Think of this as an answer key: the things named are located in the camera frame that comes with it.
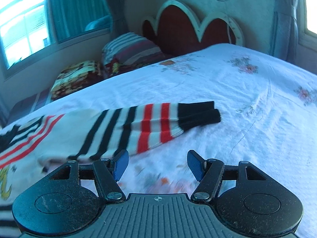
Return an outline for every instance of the white scalloped headboard frame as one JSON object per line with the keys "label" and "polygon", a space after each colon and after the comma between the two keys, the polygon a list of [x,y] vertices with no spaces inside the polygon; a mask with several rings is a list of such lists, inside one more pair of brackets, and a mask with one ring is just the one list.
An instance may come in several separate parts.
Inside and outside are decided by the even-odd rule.
{"label": "white scalloped headboard frame", "polygon": [[223,12],[210,12],[204,18],[204,20],[202,22],[200,22],[200,20],[198,19],[198,17],[196,16],[196,14],[193,12],[193,10],[191,8],[189,8],[186,4],[179,2],[179,1],[176,1],[176,0],[166,1],[161,6],[161,8],[158,10],[158,13],[157,13],[155,19],[153,17],[150,17],[150,16],[143,18],[141,26],[143,25],[143,22],[145,20],[148,20],[151,23],[155,34],[157,35],[159,19],[161,17],[161,14],[165,10],[165,8],[167,8],[170,5],[177,6],[188,16],[189,20],[191,21],[191,23],[194,27],[194,30],[196,32],[196,35],[197,35],[199,42],[201,42],[203,34],[204,34],[207,26],[215,19],[222,19],[232,29],[232,31],[236,37],[236,45],[237,46],[244,46],[244,36],[242,34],[242,30],[240,29],[239,25],[236,23],[236,21],[233,18],[229,17],[228,15],[226,15]]}

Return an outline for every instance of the curtain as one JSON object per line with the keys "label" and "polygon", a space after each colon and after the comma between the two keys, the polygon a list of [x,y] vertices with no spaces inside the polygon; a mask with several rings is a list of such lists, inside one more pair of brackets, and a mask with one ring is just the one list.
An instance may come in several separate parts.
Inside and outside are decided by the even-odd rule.
{"label": "curtain", "polygon": [[107,4],[113,19],[111,39],[114,39],[129,32],[124,16],[125,0],[107,0]]}
{"label": "curtain", "polygon": [[44,11],[45,11],[45,21],[46,21],[46,27],[47,27],[47,33],[48,33],[48,36],[49,36],[49,42],[50,42],[50,45],[54,43],[54,38],[53,38],[53,33],[52,33],[52,29],[51,29],[51,26],[52,26],[52,23],[51,23],[51,18],[50,18],[50,15],[49,15],[49,4],[48,4],[48,0],[44,0]]}
{"label": "curtain", "polygon": [[78,36],[88,24],[109,15],[105,0],[51,0],[51,9],[59,41]]}
{"label": "curtain", "polygon": [[9,110],[4,104],[4,100],[0,94],[0,126],[4,128],[7,125],[9,118]]}
{"label": "curtain", "polygon": [[294,63],[298,44],[298,0],[275,0],[270,54]]}

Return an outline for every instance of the window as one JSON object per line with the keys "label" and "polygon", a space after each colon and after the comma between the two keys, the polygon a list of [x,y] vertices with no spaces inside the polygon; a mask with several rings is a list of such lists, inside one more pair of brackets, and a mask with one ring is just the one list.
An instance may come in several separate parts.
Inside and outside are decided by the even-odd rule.
{"label": "window", "polygon": [[306,0],[307,29],[317,34],[317,0]]}
{"label": "window", "polygon": [[0,55],[9,69],[45,47],[111,23],[106,0],[0,0]]}

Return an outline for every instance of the teal curtain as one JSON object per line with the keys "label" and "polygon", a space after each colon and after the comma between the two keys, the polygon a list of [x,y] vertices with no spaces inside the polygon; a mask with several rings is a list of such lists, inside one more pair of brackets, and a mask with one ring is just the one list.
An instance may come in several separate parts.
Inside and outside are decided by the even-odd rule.
{"label": "teal curtain", "polygon": [[113,19],[111,39],[129,32],[128,24],[124,16],[124,6],[126,0],[106,0]]}
{"label": "teal curtain", "polygon": [[109,15],[106,0],[51,0],[51,7],[59,41],[80,35],[87,25]]}
{"label": "teal curtain", "polygon": [[294,63],[298,44],[298,0],[275,0],[270,55]]}

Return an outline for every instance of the white bedsheet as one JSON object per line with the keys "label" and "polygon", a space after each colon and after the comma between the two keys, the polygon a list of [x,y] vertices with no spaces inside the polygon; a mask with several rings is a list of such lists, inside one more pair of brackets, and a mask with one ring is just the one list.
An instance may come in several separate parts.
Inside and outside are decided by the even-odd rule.
{"label": "white bedsheet", "polygon": [[[46,105],[18,120],[78,108],[98,110],[161,102],[215,101],[221,123],[191,129],[130,158],[119,182],[129,193],[183,193],[197,182],[186,155],[237,165],[247,160],[301,200],[299,237],[317,234],[317,76],[243,47],[219,44],[119,75]],[[12,124],[1,131],[11,129]]]}

